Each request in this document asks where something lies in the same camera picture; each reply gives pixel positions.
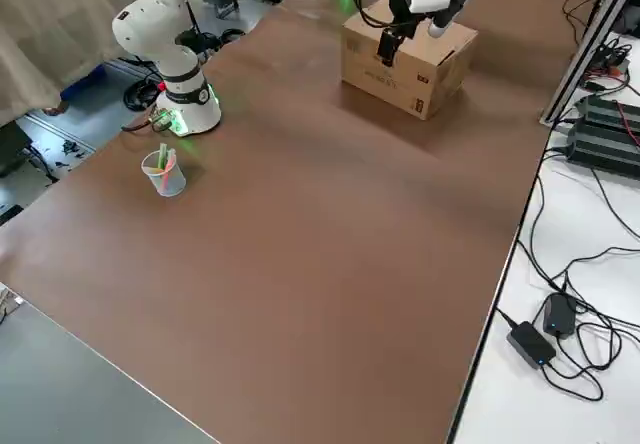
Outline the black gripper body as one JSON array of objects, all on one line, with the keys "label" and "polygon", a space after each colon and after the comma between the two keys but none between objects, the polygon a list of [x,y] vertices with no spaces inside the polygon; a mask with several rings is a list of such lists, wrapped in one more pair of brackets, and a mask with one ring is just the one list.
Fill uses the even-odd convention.
[{"label": "black gripper body", "polygon": [[393,19],[385,33],[398,39],[413,39],[418,25],[426,19],[425,13],[412,13],[406,0],[388,0]]}]

